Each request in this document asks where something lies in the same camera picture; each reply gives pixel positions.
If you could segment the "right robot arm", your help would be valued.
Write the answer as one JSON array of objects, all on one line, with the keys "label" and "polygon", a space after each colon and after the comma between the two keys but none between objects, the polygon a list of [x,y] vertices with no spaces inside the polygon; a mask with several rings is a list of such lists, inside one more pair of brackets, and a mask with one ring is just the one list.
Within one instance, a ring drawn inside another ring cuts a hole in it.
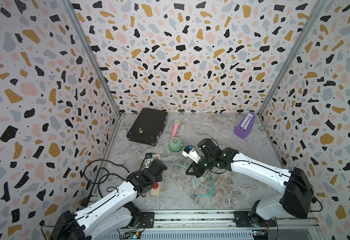
[{"label": "right robot arm", "polygon": [[182,154],[193,161],[186,171],[189,176],[200,178],[206,171],[218,168],[244,174],[278,191],[274,197],[255,201],[250,211],[239,212],[237,226],[262,227],[272,218],[286,214],[298,219],[308,217],[314,190],[303,170],[273,167],[232,148],[222,150],[213,139],[203,139],[196,147],[187,145]]}]

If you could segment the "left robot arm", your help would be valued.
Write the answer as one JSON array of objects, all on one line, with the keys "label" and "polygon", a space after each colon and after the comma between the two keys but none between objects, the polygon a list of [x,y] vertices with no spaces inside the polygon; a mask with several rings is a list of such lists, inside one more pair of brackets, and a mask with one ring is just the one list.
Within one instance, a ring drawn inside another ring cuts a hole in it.
[{"label": "left robot arm", "polygon": [[96,203],[76,213],[66,211],[52,226],[51,240],[98,240],[121,229],[147,226],[141,210],[133,203],[162,180],[167,166],[159,159],[128,174],[125,181]]}]

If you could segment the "beige red power strip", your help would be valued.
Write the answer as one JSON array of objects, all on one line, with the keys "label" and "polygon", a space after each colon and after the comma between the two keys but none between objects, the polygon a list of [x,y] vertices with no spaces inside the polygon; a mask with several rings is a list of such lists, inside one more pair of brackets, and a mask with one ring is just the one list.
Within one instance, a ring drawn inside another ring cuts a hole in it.
[{"label": "beige red power strip", "polygon": [[[153,159],[157,159],[157,160],[161,160],[161,156],[160,154],[153,154]],[[160,185],[159,182],[156,182],[153,186],[153,188],[151,189],[151,195],[152,196],[158,196],[160,193]]]}]

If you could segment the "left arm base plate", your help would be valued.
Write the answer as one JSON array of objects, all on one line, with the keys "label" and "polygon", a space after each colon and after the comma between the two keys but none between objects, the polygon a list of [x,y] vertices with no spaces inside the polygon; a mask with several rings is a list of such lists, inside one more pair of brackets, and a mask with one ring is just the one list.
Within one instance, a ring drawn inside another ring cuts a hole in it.
[{"label": "left arm base plate", "polygon": [[155,212],[141,212],[133,216],[130,223],[126,226],[129,229],[152,229],[154,226]]}]

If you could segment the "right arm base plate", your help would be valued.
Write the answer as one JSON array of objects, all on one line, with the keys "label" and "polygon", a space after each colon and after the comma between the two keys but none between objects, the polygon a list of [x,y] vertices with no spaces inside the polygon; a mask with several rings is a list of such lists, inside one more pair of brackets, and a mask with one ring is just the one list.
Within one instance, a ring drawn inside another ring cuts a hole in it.
[{"label": "right arm base plate", "polygon": [[234,222],[238,228],[250,227],[276,227],[275,220],[264,220],[251,211],[234,211]]}]

